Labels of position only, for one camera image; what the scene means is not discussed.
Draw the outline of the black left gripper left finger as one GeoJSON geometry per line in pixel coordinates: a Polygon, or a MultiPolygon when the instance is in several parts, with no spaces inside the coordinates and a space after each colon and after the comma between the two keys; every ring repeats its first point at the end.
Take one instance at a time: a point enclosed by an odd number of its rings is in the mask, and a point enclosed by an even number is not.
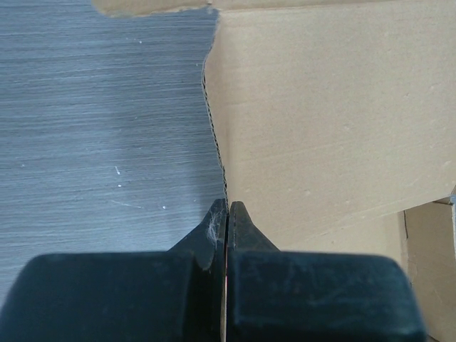
{"type": "Polygon", "coordinates": [[[202,341],[225,341],[227,204],[216,199],[202,221],[169,249],[190,252],[199,269],[197,315],[202,341]]]}

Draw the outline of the brown cardboard box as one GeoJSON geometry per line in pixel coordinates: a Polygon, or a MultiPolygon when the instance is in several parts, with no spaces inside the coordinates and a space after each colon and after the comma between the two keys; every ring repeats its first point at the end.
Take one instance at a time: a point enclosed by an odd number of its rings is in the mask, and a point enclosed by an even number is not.
{"type": "Polygon", "coordinates": [[[229,202],[279,248],[382,254],[455,339],[455,3],[211,1],[229,202]]]}

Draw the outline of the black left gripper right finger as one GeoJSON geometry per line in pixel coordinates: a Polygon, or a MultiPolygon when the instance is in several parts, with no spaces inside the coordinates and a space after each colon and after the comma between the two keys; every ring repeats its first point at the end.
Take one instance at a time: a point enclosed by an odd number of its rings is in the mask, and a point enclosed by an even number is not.
{"type": "Polygon", "coordinates": [[[232,332],[234,308],[234,262],[232,254],[247,251],[278,252],[279,249],[255,226],[243,202],[231,203],[226,237],[226,341],[236,341],[232,332]]]}

